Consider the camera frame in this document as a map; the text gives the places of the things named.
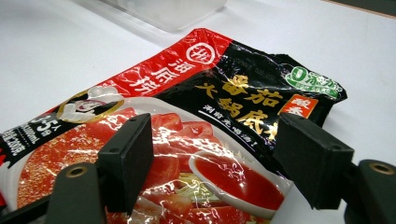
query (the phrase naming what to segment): red package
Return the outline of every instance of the red package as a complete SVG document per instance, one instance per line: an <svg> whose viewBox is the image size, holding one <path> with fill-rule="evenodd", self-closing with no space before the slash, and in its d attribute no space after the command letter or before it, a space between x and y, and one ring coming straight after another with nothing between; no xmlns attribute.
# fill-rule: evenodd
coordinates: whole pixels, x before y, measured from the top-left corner
<svg viewBox="0 0 396 224"><path fill-rule="evenodd" d="M292 182L272 157L278 115L321 125L346 91L288 55L196 29L142 63L0 136L10 211L95 162L127 119L151 114L154 162L131 217L109 223L268 223Z"/></svg>

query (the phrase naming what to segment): white bowl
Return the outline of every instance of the white bowl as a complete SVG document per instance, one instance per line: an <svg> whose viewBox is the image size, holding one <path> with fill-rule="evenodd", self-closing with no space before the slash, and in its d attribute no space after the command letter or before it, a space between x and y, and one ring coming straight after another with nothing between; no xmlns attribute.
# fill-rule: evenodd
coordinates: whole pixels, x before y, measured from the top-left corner
<svg viewBox="0 0 396 224"><path fill-rule="evenodd" d="M219 156L217 152L199 151L190 157L189 166L192 169L192 172L195 175L197 175L204 182L206 187L209 190L211 190L223 202L239 210L250 213L255 217L263 217L263 218L271 219L275 214L276 210L260 207L258 205L246 202L240 198L233 196L231 193L225 191L224 189L220 189L197 169L195 161L198 158L205 159L207 155L210 155L210 153L212 153L212 155L215 154ZM232 159L240 164L244 164L247 168L250 168L252 171L266 178L270 183L274 185L274 187L276 187L282 193L283 196L286 196L291 186L293 186L292 181L267 171L261 164L257 162L252 163L249 161L245 161L242 158L234 157L234 156L232 156Z"/></svg>

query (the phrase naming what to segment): green badge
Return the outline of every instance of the green badge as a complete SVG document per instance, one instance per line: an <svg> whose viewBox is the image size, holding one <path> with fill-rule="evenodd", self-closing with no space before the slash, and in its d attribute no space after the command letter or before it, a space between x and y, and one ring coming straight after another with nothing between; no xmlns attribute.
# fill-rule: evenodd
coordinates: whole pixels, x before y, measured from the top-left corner
<svg viewBox="0 0 396 224"><path fill-rule="evenodd" d="M330 78L321 76L314 72L308 72L301 66L294 67L286 75L286 81L301 91L319 92L337 98L342 88Z"/></svg>

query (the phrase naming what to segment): food illustration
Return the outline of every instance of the food illustration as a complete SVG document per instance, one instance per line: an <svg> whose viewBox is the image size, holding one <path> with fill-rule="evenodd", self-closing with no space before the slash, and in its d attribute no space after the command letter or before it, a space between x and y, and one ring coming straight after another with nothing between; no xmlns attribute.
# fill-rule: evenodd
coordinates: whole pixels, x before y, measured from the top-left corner
<svg viewBox="0 0 396 224"><path fill-rule="evenodd" d="M116 111L94 122L81 124L35 150L21 173L18 207L50 194L56 174L65 166L81 161L95 162L100 148L123 122L136 114L131 107ZM223 202L191 170L189 159L197 152L232 155L214 135L210 123L202 120L183 121L178 113L153 114L151 123L154 161L132 216L108 213L109 223L268 221Z"/></svg>

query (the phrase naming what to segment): tomato slice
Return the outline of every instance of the tomato slice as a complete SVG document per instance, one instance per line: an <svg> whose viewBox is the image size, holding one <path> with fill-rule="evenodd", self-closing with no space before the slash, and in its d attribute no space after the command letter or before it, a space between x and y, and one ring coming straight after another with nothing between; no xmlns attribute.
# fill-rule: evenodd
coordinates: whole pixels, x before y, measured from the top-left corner
<svg viewBox="0 0 396 224"><path fill-rule="evenodd" d="M120 111L116 111L110 115L105 116L100 120L87 122L85 124L86 132L89 137L100 139L107 142L114 133L125 123L129 118L136 116L133 108L127 107Z"/></svg>
<svg viewBox="0 0 396 224"><path fill-rule="evenodd" d="M159 224L192 224L185 220L183 217L178 217L173 213L165 213L164 216L160 216Z"/></svg>
<svg viewBox="0 0 396 224"><path fill-rule="evenodd" d="M5 159L5 158L6 158L6 155L0 155L0 166L3 165L4 159Z"/></svg>
<svg viewBox="0 0 396 224"><path fill-rule="evenodd" d="M183 122L183 129L192 130L197 136L204 135L212 135L213 128L209 122L206 121L185 121Z"/></svg>
<svg viewBox="0 0 396 224"><path fill-rule="evenodd" d="M141 196L163 206L178 216L186 216L192 209L192 200L186 196L154 191L145 191Z"/></svg>
<svg viewBox="0 0 396 224"><path fill-rule="evenodd" d="M171 131L180 131L183 129L181 118L177 113L152 115L151 127L153 130L159 130L161 127Z"/></svg>
<svg viewBox="0 0 396 224"><path fill-rule="evenodd" d="M177 157L154 156L146 182L142 189L159 187L172 180L178 179L180 164Z"/></svg>
<svg viewBox="0 0 396 224"><path fill-rule="evenodd" d="M215 150L221 148L220 140L213 135L201 135L200 137L190 137L188 135L180 136L179 133L168 137L169 145L183 149L189 153L195 153L200 150Z"/></svg>
<svg viewBox="0 0 396 224"><path fill-rule="evenodd" d="M231 206L194 208L191 209L187 220L195 224L201 223L245 223L250 214Z"/></svg>
<svg viewBox="0 0 396 224"><path fill-rule="evenodd" d="M189 166L191 154L177 154L178 162L180 163L180 172L183 173L192 173L192 170Z"/></svg>
<svg viewBox="0 0 396 224"><path fill-rule="evenodd" d="M187 152L178 147L171 147L169 143L154 144L154 155L157 156L174 156L177 154L186 154Z"/></svg>

